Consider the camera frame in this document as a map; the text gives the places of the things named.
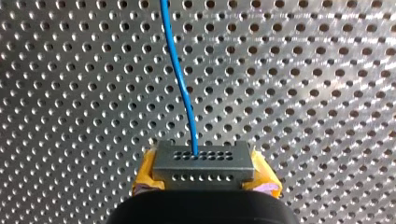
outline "gray connector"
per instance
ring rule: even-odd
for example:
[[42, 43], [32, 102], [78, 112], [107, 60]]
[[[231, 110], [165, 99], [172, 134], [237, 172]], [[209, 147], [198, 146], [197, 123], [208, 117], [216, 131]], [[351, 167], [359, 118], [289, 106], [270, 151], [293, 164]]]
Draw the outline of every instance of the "gray connector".
[[199, 155], [192, 156], [191, 147], [161, 141], [152, 174], [166, 189], [241, 189], [243, 182], [254, 178], [254, 167], [246, 142], [200, 146]]

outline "blue wire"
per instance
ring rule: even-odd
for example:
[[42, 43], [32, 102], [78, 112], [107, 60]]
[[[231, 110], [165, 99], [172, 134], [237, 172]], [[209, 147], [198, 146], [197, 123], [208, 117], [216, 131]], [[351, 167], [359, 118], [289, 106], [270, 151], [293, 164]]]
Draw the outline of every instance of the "blue wire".
[[184, 83], [183, 73], [181, 72], [180, 64], [178, 63], [177, 51], [173, 40], [171, 22], [169, 18], [168, 2], [167, 0], [160, 0], [160, 3], [161, 3], [161, 15], [163, 17], [163, 29], [165, 30], [166, 43], [168, 44], [169, 54], [171, 56], [172, 65], [175, 70], [178, 87], [180, 88], [184, 106], [186, 107], [187, 118], [189, 119], [192, 154], [196, 156], [198, 155], [198, 140], [197, 140], [197, 130], [195, 127], [195, 116], [194, 116], [194, 112], [192, 111], [190, 96], [189, 93], [187, 92], [186, 84]]

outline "metal panel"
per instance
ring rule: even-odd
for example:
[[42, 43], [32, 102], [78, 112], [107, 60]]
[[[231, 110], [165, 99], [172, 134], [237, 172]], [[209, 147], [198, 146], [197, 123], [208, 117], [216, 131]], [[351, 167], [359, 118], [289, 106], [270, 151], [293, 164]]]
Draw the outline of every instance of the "metal panel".
[[254, 179], [254, 166], [247, 142], [235, 146], [200, 146], [197, 156], [191, 147], [161, 141], [152, 166], [154, 180], [166, 189], [241, 189]]
[[[104, 223], [188, 144], [158, 1], [0, 1], [0, 222]], [[304, 223], [395, 223], [391, 0], [171, 0], [202, 145], [248, 140]]]

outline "perforated metal sheet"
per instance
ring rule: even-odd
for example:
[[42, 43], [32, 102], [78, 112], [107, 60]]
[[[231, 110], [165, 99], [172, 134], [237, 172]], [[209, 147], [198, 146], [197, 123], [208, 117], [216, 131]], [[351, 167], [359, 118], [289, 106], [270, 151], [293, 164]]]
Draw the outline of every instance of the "perforated metal sheet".
[[[170, 3], [200, 144], [262, 150], [303, 223], [395, 223], [394, 1]], [[0, 1], [1, 223], [104, 223], [150, 143], [188, 144], [159, 15]]]

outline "black object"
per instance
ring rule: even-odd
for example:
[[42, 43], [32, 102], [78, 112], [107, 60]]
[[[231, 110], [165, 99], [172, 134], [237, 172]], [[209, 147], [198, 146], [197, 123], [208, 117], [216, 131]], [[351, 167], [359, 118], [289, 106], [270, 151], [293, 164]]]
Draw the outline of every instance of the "black object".
[[199, 146], [199, 155], [193, 156], [191, 147], [160, 141], [152, 176], [163, 181], [166, 189], [241, 189], [243, 182], [254, 178], [254, 166], [247, 142]]
[[120, 204], [107, 224], [298, 224], [281, 201], [256, 191], [154, 190]]

